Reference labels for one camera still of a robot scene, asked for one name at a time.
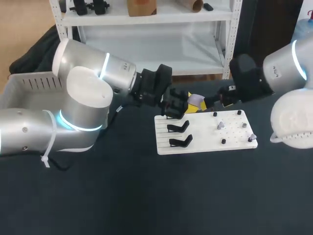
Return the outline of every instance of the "white metal shelf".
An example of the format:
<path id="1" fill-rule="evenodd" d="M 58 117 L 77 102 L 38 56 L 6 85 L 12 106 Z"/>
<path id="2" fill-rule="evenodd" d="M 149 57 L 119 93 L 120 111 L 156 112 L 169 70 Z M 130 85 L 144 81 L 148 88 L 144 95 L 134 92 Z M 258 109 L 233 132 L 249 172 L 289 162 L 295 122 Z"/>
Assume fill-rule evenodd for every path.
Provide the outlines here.
<path id="1" fill-rule="evenodd" d="M 173 68 L 173 75 L 223 73 L 222 52 L 210 31 L 171 24 L 150 31 L 148 27 L 109 28 L 108 33 L 99 34 L 97 26 L 86 30 L 86 44 L 131 61 L 138 72 L 156 71 L 165 64 Z"/>
<path id="2" fill-rule="evenodd" d="M 68 11 L 63 18 L 64 26 L 90 26 L 90 25 L 126 25 L 126 24 L 165 24 L 185 22 L 207 22 L 231 20 L 232 12 L 229 5 L 222 1 L 207 0 L 214 11 L 202 9 L 199 13 L 190 12 L 187 8 L 174 0 L 159 1 L 157 14 L 146 17 L 129 17 L 126 1 L 111 1 L 105 15 L 97 16 L 94 11 L 78 16 L 76 12 Z"/>
<path id="3" fill-rule="evenodd" d="M 49 1 L 61 39 L 71 38 L 71 27 L 78 26 L 83 43 L 135 63 L 138 72 L 165 64 L 173 75 L 222 73 L 229 78 L 243 0 L 204 0 L 214 10 L 199 13 L 176 0 L 157 0 L 157 14 L 146 17 L 129 17 L 126 0 L 109 0 L 111 7 L 102 16 L 67 11 L 62 17 L 59 1 Z M 71 4 L 67 0 L 67 9 Z"/>

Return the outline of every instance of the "black clip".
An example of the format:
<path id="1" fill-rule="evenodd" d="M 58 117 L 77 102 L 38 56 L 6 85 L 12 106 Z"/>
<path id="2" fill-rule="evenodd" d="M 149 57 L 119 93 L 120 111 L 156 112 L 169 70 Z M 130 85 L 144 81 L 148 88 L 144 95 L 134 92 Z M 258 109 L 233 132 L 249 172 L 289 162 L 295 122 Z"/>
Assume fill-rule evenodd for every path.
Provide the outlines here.
<path id="1" fill-rule="evenodd" d="M 168 132 L 184 133 L 188 126 L 189 126 L 189 121 L 187 120 L 182 127 L 175 126 L 175 125 L 167 125 L 167 130 Z"/>
<path id="2" fill-rule="evenodd" d="M 176 139 L 170 139 L 171 147 L 183 147 L 186 148 L 192 141 L 192 135 L 189 135 L 185 141 L 180 141 Z"/>

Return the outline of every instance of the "dark gray tablecloth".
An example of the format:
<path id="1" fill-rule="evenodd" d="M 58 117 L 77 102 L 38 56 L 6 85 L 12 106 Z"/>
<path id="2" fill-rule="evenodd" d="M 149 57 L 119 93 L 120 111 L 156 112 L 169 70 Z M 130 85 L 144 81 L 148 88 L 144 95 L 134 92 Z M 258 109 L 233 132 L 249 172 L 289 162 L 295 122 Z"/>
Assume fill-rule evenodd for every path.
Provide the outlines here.
<path id="1" fill-rule="evenodd" d="M 227 82 L 177 87 L 213 94 Z M 0 160 L 3 235 L 313 234 L 313 151 L 269 142 L 278 96 L 243 109 L 258 136 L 254 150 L 159 156 L 158 109 L 123 110 L 86 153 Z"/>

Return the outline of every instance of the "black cable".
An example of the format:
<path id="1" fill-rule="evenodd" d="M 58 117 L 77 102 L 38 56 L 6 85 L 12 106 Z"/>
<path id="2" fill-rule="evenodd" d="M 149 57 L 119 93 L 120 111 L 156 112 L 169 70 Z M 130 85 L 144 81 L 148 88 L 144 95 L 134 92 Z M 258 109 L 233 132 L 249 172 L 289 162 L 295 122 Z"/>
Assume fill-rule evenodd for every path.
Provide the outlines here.
<path id="1" fill-rule="evenodd" d="M 73 166 L 73 164 L 72 164 L 72 165 L 68 165 L 66 167 L 62 167 L 62 166 L 60 166 L 60 164 L 58 164 L 58 162 L 56 160 L 54 160 L 51 157 L 48 158 L 48 161 L 51 162 L 55 166 L 55 168 L 57 168 L 59 171 L 67 171 L 68 169 L 70 169 Z"/>
<path id="2" fill-rule="evenodd" d="M 112 126 L 113 123 L 115 122 L 116 117 L 117 117 L 117 115 L 119 114 L 119 112 L 120 112 L 122 109 L 124 109 L 124 108 L 126 108 L 126 107 L 129 107 L 129 106 L 136 106 L 136 107 L 139 107 L 140 105 L 139 105 L 138 103 L 130 102 L 130 103 L 125 103 L 125 104 L 122 104 L 121 106 L 119 106 L 119 107 L 117 108 L 117 110 L 115 111 L 115 113 L 113 114 L 113 116 L 112 116 L 110 122 L 108 122 L 107 128 L 104 129 L 104 130 L 102 130 L 102 131 L 100 132 L 100 134 L 99 134 L 99 136 L 98 136 L 96 142 L 98 142 L 99 140 L 101 140 L 101 139 L 105 136 L 105 134 L 108 132 L 108 130 L 111 128 L 111 126 Z"/>

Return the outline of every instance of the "white bottle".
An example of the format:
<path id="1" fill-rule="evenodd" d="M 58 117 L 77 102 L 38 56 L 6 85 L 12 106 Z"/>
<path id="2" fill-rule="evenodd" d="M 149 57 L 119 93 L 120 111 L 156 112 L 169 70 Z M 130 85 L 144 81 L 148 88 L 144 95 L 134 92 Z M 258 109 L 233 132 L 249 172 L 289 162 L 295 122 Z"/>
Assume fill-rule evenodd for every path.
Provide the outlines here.
<path id="1" fill-rule="evenodd" d="M 308 16 L 311 13 L 311 18 L 309 20 L 298 21 L 291 42 L 305 38 L 308 34 L 313 32 L 313 10 L 308 12 Z"/>

